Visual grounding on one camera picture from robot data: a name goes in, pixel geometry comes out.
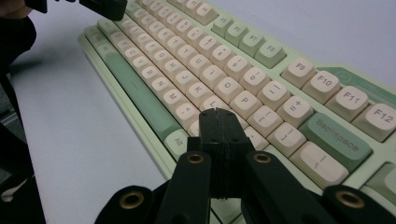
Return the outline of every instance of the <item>green keycap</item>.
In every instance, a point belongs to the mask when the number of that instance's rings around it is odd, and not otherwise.
[[[396,205],[396,164],[383,165],[366,185]]]
[[[224,39],[228,40],[228,42],[230,42],[234,46],[239,47],[239,43],[247,33],[248,27],[236,21],[230,27],[228,27]]]
[[[212,31],[224,38],[231,24],[233,24],[233,18],[231,16],[219,15],[213,22]]]
[[[321,113],[307,120],[299,131],[343,164],[350,173],[372,152],[366,142]]]
[[[254,57],[264,42],[265,38],[262,33],[259,31],[249,31],[239,44],[239,48],[251,57]]]
[[[181,128],[174,117],[120,54],[107,54],[104,61],[162,141],[170,133]]]
[[[273,68],[286,57],[286,53],[282,46],[274,41],[265,42],[257,51],[254,59],[262,63],[267,68]]]

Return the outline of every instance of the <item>screw hole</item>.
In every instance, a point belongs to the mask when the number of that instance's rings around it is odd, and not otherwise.
[[[197,164],[197,163],[203,162],[203,161],[204,161],[204,157],[201,156],[201,155],[198,155],[198,154],[192,154],[192,155],[190,155],[190,156],[187,158],[187,160],[188,160],[190,163]]]
[[[335,192],[335,197],[340,203],[348,207],[357,209],[364,207],[364,200],[353,192],[347,190],[337,191]]]
[[[120,198],[120,206],[124,209],[134,209],[144,201],[144,195],[140,191],[130,191]]]
[[[254,155],[253,159],[259,163],[268,163],[271,161],[271,157],[265,154],[256,154]]]

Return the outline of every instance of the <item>black object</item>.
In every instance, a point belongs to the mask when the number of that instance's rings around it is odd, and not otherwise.
[[[120,21],[123,18],[127,0],[79,0],[79,3],[109,20]],[[25,4],[42,13],[48,12],[47,0],[25,0]]]
[[[241,198],[248,224],[396,223],[356,189],[332,186],[322,197],[305,189],[276,156],[254,150],[232,112],[209,109],[199,121],[200,137],[189,138],[168,182],[122,189],[96,223],[205,224],[210,198]]]

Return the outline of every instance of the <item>table surface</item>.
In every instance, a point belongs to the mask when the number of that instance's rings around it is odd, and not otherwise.
[[[396,88],[396,2],[209,1],[310,58],[345,63]],[[119,189],[164,178],[77,42],[100,16],[49,1],[12,83],[48,223],[93,223]]]

